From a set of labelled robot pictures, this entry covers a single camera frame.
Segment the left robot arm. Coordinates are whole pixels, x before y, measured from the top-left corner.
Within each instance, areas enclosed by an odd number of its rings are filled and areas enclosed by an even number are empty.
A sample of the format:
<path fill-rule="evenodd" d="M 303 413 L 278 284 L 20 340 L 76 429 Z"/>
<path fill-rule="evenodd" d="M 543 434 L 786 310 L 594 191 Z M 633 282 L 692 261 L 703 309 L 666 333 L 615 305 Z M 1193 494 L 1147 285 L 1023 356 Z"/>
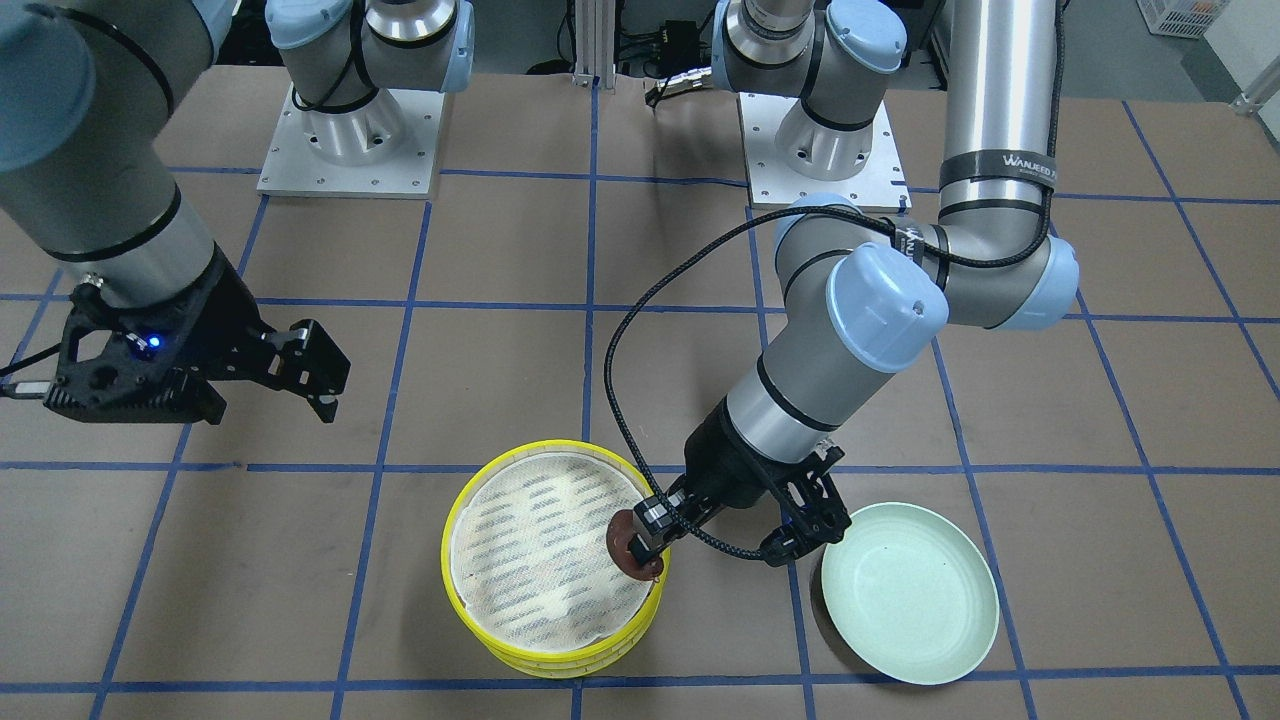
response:
<path fill-rule="evenodd" d="M 959 1 L 950 47 L 938 222 L 832 193 L 765 214 L 786 327 L 690 434 L 684 474 L 611 519 L 626 575 L 658 577 L 685 536 L 771 566 L 840 542 L 829 436 L 946 323 L 1033 331 L 1070 307 L 1079 264 L 1050 229 L 1064 3 Z"/>

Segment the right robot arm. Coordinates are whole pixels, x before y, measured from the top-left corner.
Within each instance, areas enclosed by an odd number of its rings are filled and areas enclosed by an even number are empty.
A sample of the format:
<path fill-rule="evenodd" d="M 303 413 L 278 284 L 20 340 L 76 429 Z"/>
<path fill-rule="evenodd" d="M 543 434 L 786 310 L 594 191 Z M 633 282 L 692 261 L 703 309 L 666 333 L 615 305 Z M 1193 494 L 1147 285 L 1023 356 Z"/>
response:
<path fill-rule="evenodd" d="M 215 383 L 250 380 L 334 420 L 348 357 L 315 320 L 261 318 L 154 147 L 234 15 L 233 1 L 3 4 L 3 210 L 74 281 L 51 380 L 4 396 L 81 423 L 216 425 Z M 394 91 L 468 86 L 468 1 L 269 1 L 264 15 L 325 161 L 404 143 Z"/>

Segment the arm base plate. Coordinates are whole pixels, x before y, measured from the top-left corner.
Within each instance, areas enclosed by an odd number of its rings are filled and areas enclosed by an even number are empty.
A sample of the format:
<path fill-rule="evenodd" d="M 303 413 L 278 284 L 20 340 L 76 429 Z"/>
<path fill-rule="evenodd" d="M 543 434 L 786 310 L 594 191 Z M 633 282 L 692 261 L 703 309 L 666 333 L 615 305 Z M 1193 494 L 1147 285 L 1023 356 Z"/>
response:
<path fill-rule="evenodd" d="M 740 94 L 739 113 L 753 208 L 829 193 L 868 213 L 911 209 L 884 104 L 870 126 L 855 131 L 818 124 L 792 97 Z"/>
<path fill-rule="evenodd" d="M 288 91 L 257 191 L 273 197 L 430 199 L 449 96 L 381 90 L 346 114 L 305 111 Z"/>

